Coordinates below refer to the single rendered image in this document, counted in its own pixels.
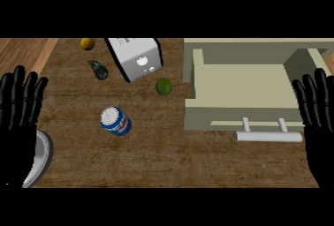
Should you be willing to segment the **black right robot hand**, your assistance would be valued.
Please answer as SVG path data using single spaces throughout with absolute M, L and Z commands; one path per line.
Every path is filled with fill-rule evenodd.
M 315 77 L 293 81 L 305 125 L 306 160 L 318 186 L 334 189 L 334 75 L 316 68 Z

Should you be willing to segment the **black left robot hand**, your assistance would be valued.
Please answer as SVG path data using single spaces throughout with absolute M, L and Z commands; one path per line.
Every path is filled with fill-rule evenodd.
M 0 190 L 21 188 L 33 168 L 47 83 L 22 65 L 0 79 Z

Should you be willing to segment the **pale wooden drawer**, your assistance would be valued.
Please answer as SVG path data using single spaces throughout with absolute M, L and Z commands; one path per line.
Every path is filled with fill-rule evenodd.
M 239 131 L 248 122 L 256 132 L 276 132 L 284 120 L 287 130 L 300 132 L 305 125 L 291 82 L 327 67 L 321 50 L 299 49 L 282 64 L 205 64 L 204 59 L 197 49 L 183 128 Z

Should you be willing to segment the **blue and white can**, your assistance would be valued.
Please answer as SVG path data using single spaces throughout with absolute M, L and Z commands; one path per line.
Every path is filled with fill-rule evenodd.
M 118 107 L 108 107 L 101 113 L 101 125 L 117 136 L 130 132 L 132 121 Z

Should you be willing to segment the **grey round plate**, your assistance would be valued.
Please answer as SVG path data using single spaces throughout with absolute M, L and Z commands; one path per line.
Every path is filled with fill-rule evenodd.
M 34 184 L 41 179 L 50 166 L 52 155 L 53 155 L 53 142 L 50 135 L 43 131 L 37 131 L 34 163 L 22 185 L 24 188 L 33 187 Z

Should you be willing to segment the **dark green eggplant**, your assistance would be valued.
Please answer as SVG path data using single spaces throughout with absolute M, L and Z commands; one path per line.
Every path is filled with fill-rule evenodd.
M 95 60 L 92 60 L 89 62 L 93 72 L 95 72 L 95 76 L 99 80 L 105 80 L 108 78 L 108 69 L 106 67 Z

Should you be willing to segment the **pale wooden cabinet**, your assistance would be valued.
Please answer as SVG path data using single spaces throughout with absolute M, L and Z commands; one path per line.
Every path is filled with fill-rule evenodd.
M 294 79 L 302 70 L 327 67 L 334 38 L 185 38 L 183 82 L 191 81 L 195 49 L 203 50 L 205 64 L 279 64 Z

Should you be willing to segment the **yellow lemon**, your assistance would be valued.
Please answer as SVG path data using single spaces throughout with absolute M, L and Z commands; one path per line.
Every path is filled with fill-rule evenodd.
M 83 38 L 81 39 L 81 49 L 92 50 L 95 48 L 95 39 L 93 38 Z

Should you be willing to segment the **silver toaster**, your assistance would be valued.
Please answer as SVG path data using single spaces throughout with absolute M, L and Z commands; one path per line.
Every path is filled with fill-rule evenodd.
M 105 42 L 126 82 L 133 82 L 163 67 L 157 38 L 105 38 Z

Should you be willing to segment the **green lime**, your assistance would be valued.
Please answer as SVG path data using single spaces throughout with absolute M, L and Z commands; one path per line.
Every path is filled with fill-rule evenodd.
M 155 84 L 155 90 L 160 95 L 169 95 L 173 90 L 173 83 L 169 79 L 161 78 Z

